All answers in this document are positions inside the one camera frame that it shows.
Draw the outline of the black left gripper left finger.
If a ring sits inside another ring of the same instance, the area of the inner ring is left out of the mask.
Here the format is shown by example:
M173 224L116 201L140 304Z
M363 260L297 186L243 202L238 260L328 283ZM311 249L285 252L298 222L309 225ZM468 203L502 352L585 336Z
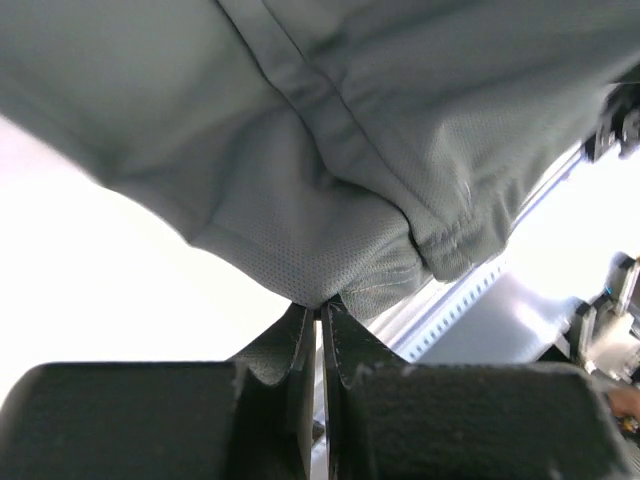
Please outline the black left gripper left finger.
M47 363L1 409L5 479L305 479L313 312L219 362Z

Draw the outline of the dark grey t shirt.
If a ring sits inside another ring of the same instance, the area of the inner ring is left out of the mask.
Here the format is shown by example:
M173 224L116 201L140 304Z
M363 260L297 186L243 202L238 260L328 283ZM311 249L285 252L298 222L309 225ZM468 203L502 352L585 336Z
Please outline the dark grey t shirt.
M639 62L635 1L5 1L1 111L297 304L500 253Z

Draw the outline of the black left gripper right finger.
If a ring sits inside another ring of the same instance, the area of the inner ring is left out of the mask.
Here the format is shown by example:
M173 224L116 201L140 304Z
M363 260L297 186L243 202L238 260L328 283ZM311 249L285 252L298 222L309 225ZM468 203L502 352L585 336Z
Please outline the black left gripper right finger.
M320 311L332 479L631 479L607 402L562 363L421 365Z

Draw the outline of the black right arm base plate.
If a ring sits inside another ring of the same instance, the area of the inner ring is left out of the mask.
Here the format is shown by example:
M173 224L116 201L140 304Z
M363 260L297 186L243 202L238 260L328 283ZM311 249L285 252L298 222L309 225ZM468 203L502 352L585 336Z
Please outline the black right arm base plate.
M606 100L594 133L584 142L591 163L598 162L614 146L626 158L639 147L639 83L616 86Z

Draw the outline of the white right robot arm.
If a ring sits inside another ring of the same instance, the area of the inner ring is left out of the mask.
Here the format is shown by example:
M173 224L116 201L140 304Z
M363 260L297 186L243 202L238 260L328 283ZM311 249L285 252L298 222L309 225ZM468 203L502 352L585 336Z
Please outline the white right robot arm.
M639 386L639 259L618 254L602 292L580 302L540 355L616 385Z

